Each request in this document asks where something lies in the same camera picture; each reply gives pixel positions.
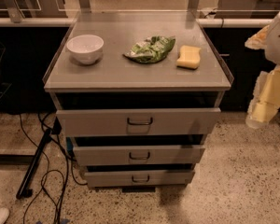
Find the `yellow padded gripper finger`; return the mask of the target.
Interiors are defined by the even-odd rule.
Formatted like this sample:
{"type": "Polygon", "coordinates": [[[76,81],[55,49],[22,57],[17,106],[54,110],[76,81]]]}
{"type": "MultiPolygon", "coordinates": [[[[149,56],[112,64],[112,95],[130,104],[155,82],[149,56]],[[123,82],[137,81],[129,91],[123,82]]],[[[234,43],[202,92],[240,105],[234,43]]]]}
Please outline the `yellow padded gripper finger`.
{"type": "Polygon", "coordinates": [[[253,129],[267,125],[280,109],[280,65],[271,72],[261,71],[253,90],[245,123],[253,129]]]}

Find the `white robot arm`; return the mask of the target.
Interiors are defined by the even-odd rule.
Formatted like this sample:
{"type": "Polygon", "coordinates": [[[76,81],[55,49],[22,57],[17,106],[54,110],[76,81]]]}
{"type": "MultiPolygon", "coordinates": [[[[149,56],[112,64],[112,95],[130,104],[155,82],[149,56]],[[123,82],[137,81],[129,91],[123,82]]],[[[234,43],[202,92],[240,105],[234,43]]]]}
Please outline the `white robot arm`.
{"type": "Polygon", "coordinates": [[[257,129],[267,125],[280,109],[280,11],[272,22],[249,37],[245,46],[263,49],[265,58],[275,64],[271,72],[261,72],[253,90],[245,123],[257,129]]]}

